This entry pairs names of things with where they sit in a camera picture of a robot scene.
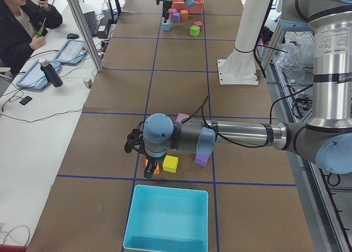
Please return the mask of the light blue foam block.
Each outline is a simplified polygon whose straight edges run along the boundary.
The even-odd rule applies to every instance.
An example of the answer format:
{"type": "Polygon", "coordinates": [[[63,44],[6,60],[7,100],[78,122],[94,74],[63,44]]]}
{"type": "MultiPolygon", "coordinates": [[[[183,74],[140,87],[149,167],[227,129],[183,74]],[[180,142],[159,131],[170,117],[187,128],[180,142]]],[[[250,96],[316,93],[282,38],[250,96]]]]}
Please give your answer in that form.
{"type": "Polygon", "coordinates": [[[171,24],[169,20],[164,20],[162,23],[162,28],[163,31],[170,31],[171,30],[171,24]]]}

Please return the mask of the magenta foam block near tray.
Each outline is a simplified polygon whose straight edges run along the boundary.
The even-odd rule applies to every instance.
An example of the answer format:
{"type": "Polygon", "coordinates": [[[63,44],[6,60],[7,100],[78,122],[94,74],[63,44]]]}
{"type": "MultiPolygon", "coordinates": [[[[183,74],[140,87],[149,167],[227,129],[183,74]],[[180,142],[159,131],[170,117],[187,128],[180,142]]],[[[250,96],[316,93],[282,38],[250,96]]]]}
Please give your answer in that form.
{"type": "Polygon", "coordinates": [[[169,9],[169,17],[172,18],[173,13],[177,12],[175,8],[169,9]]]}

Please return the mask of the orange foam block left side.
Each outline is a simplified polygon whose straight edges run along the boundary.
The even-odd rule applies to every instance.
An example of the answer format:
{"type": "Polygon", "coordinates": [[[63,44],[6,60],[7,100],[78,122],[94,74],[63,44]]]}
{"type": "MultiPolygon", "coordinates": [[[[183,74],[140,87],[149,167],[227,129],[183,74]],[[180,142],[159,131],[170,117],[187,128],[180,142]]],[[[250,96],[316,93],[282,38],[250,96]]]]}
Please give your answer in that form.
{"type": "Polygon", "coordinates": [[[146,159],[144,173],[145,174],[159,174],[160,173],[159,163],[154,163],[154,162],[151,162],[148,159],[146,159]]]}

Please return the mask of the orange foam block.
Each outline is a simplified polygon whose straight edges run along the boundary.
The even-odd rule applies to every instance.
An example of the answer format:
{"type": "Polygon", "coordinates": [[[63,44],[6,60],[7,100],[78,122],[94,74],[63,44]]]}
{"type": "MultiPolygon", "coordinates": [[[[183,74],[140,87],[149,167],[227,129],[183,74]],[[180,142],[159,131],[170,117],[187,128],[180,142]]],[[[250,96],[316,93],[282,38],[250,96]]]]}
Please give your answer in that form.
{"type": "Polygon", "coordinates": [[[160,173],[159,163],[154,163],[154,162],[151,162],[148,159],[146,159],[144,173],[145,174],[159,174],[160,173]]]}
{"type": "Polygon", "coordinates": [[[189,18],[189,12],[188,10],[184,9],[180,11],[180,18],[181,20],[188,20],[189,18]]]}

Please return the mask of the purple foam block right side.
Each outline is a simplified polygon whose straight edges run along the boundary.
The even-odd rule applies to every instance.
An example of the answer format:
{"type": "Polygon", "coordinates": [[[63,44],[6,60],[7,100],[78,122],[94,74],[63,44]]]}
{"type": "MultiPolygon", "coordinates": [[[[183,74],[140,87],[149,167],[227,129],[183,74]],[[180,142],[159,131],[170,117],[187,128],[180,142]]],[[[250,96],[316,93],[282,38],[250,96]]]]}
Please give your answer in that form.
{"type": "Polygon", "coordinates": [[[181,14],[179,12],[172,13],[172,22],[178,23],[181,20],[181,14]]]}

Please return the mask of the green foam block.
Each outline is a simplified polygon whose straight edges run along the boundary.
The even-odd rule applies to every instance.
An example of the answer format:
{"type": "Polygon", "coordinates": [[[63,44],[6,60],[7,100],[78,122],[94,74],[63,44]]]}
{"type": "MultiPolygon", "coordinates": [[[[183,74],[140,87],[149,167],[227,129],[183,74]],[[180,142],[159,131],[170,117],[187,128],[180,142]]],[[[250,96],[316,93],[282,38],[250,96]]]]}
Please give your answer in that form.
{"type": "Polygon", "coordinates": [[[200,34],[201,28],[197,25],[193,25],[189,29],[189,35],[192,37],[198,37],[200,34]]]}

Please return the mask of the red foam block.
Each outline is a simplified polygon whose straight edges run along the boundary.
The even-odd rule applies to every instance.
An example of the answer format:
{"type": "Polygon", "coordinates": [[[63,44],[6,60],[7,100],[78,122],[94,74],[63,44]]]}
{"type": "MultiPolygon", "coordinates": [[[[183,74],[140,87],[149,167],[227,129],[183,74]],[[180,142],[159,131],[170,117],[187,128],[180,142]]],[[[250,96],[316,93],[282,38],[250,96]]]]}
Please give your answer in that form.
{"type": "Polygon", "coordinates": [[[194,25],[198,26],[200,28],[200,31],[203,29],[203,23],[201,21],[195,21],[194,25]]]}

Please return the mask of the light pink foam block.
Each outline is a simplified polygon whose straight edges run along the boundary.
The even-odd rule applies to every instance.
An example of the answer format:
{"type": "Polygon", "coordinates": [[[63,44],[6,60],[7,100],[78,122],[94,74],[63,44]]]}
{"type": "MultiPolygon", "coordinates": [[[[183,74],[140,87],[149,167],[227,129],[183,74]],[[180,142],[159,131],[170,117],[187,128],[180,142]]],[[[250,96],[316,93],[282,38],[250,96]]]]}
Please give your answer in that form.
{"type": "Polygon", "coordinates": [[[188,114],[183,114],[183,113],[178,113],[178,116],[176,118],[177,123],[185,123],[189,119],[188,114]]]}

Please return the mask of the purple foam block left side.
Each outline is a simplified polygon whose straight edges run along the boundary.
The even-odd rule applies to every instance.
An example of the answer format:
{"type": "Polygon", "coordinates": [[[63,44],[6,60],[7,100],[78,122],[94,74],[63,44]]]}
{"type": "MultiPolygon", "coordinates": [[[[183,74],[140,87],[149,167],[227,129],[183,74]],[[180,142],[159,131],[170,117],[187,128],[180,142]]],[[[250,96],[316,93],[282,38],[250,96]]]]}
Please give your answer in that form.
{"type": "Polygon", "coordinates": [[[197,154],[195,156],[195,163],[200,165],[200,166],[206,167],[209,158],[210,158],[210,155],[199,155],[199,154],[197,154]]]}

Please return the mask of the tape roll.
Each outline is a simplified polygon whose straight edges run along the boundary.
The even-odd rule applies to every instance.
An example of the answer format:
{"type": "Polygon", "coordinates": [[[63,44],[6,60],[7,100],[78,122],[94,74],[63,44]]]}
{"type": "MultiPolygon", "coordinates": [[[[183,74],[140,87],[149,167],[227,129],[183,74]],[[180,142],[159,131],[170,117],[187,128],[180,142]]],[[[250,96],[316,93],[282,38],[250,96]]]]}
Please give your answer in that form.
{"type": "Polygon", "coordinates": [[[91,79],[84,79],[85,86],[90,89],[92,87],[92,80],[91,79]]]}

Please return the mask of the black computer mouse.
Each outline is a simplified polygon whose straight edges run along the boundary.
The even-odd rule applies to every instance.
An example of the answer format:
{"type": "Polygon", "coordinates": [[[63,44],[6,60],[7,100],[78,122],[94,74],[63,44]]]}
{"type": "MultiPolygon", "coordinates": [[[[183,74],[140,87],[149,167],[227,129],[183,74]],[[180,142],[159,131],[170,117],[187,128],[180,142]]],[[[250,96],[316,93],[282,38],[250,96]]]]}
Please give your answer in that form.
{"type": "Polygon", "coordinates": [[[70,40],[75,40],[75,39],[78,39],[80,36],[78,34],[75,34],[75,33],[69,33],[67,35],[67,39],[70,39],[70,40]]]}

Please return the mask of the teach pendant far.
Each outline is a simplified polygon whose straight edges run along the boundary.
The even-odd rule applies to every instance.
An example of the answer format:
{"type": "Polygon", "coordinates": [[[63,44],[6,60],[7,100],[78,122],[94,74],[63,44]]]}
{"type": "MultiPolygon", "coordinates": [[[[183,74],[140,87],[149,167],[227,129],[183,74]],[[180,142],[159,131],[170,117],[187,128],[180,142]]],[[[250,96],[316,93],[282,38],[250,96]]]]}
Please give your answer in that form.
{"type": "Polygon", "coordinates": [[[62,65],[77,65],[86,54],[87,45],[84,41],[67,40],[53,60],[62,65]]]}

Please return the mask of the teach pendant near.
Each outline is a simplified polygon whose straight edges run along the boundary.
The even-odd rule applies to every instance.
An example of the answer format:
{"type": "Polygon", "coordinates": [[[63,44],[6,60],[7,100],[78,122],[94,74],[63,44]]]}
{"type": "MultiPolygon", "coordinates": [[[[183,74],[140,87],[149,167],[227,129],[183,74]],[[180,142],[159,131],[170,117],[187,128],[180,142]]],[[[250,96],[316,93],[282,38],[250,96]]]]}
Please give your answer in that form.
{"type": "MultiPolygon", "coordinates": [[[[61,63],[48,60],[56,70],[59,72],[61,63]]],[[[16,86],[22,89],[43,90],[50,82],[47,81],[44,72],[40,69],[39,59],[34,63],[26,73],[19,79],[16,86]]]]}

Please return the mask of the seated person in black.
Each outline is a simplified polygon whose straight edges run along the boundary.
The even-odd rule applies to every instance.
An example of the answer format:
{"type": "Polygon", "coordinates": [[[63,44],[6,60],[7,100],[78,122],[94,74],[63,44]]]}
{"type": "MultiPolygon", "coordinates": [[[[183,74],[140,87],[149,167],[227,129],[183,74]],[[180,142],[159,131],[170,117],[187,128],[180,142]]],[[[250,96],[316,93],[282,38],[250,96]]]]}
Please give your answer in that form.
{"type": "Polygon", "coordinates": [[[48,0],[1,0],[1,61],[17,75],[33,52],[45,44],[48,29],[63,18],[48,0]]]}

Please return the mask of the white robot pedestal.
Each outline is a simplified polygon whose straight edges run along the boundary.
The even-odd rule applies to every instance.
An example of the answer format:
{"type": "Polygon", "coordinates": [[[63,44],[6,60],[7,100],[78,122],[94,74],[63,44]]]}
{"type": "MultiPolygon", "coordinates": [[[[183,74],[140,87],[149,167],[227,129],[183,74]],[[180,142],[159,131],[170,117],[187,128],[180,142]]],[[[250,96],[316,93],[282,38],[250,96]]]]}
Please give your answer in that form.
{"type": "Polygon", "coordinates": [[[221,85],[258,85],[254,50],[273,0],[246,0],[234,43],[227,59],[218,60],[221,85]]]}

